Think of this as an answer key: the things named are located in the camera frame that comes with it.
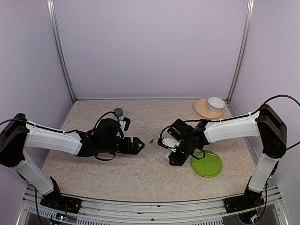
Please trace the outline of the clear plastic pill organizer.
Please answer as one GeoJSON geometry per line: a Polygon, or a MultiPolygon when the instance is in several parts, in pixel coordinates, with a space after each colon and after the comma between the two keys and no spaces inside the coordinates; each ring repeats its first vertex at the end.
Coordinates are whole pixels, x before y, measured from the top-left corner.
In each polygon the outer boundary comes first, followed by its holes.
{"type": "Polygon", "coordinates": [[[170,150],[160,147],[157,140],[151,138],[149,141],[149,151],[148,153],[161,165],[166,164],[168,161],[165,158],[166,154],[170,154],[170,150]]]}

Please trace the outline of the grey-capped orange pill bottle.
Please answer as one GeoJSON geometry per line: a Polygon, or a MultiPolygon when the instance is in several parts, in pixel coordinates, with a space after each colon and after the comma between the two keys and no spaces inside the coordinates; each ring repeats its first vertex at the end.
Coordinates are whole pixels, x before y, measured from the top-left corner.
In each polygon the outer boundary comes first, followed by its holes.
{"type": "Polygon", "coordinates": [[[123,121],[124,112],[122,108],[115,108],[113,112],[115,118],[119,119],[119,121],[123,121]]]}

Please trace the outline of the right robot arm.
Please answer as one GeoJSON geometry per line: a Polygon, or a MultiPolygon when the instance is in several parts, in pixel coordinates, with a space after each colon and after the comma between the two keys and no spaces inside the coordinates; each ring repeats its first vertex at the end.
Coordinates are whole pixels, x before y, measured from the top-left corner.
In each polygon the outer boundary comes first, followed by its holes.
{"type": "Polygon", "coordinates": [[[205,145],[227,139],[260,137],[262,154],[254,174],[249,179],[240,204],[250,208],[261,196],[269,177],[274,173],[279,160],[286,153],[287,127],[269,105],[248,114],[225,120],[201,119],[195,127],[177,119],[167,130],[171,138],[160,137],[165,148],[172,149],[169,163],[182,166],[189,156],[198,159],[194,152],[205,145]]]}

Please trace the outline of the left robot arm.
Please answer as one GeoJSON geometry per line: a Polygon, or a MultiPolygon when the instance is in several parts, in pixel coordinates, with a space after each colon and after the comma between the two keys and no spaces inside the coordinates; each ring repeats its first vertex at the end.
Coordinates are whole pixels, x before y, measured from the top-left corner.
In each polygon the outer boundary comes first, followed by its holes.
{"type": "Polygon", "coordinates": [[[87,132],[77,129],[64,131],[43,127],[18,113],[6,120],[7,126],[0,133],[0,163],[14,169],[31,183],[53,207],[62,208],[66,199],[56,181],[47,177],[25,153],[26,148],[41,148],[65,152],[77,157],[94,157],[101,160],[100,153],[137,155],[145,144],[137,137],[125,137],[130,119],[114,119],[101,116],[94,128],[87,132]]]}

